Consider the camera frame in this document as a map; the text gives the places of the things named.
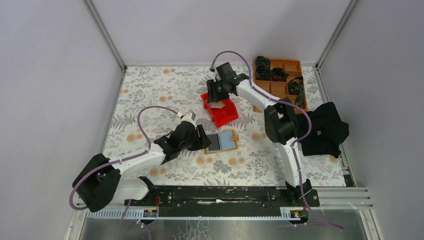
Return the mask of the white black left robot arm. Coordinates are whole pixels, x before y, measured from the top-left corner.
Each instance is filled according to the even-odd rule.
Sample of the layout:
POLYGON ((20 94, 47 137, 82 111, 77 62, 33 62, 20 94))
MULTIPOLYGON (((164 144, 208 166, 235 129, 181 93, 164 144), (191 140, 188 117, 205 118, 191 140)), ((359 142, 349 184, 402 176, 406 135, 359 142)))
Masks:
POLYGON ((211 145, 203 126, 181 121, 175 130, 154 140, 149 149, 123 158, 107 158, 102 153, 91 158, 72 183, 69 197, 71 207, 78 194, 84 208, 98 212, 111 202, 138 200, 148 206, 155 200, 155 192, 140 178, 133 176, 140 170, 162 165, 176 159, 183 150, 198 151, 211 145))

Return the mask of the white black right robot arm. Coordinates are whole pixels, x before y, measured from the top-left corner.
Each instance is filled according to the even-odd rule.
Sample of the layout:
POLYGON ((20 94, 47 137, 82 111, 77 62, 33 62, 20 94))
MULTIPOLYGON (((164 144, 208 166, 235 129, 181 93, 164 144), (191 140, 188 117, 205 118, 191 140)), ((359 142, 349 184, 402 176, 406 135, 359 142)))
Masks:
POLYGON ((209 103, 226 100, 231 94, 247 100, 259 109, 264 116, 264 129, 267 137, 276 144, 284 166, 287 201, 293 206, 301 205, 312 189, 311 182, 301 171, 298 148, 298 121, 294 111, 296 106, 289 99, 277 99, 259 88, 244 74, 237 74, 230 63, 211 67, 219 79, 208 80, 209 103))

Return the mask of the yellow leather card holder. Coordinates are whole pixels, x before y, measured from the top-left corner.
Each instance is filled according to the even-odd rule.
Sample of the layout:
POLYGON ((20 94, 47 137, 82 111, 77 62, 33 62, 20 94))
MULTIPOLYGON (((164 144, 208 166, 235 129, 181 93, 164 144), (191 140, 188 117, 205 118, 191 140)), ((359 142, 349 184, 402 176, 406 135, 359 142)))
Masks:
POLYGON ((233 129, 217 132, 215 134, 218 134, 219 136, 220 150, 215 152, 208 152, 207 148, 205 148, 204 153, 206 155, 233 151, 238 149, 239 136, 236 135, 236 132, 233 129))

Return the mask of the dark credit card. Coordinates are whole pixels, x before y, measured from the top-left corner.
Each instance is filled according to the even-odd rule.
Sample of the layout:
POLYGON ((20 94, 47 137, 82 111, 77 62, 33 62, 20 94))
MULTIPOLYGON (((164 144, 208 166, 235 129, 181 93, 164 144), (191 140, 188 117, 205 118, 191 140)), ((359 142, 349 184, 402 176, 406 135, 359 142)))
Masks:
POLYGON ((209 134, 207 137, 211 141, 211 144, 207 147, 207 151, 208 152, 219 151, 221 149, 219 135, 215 133, 215 134, 209 134))

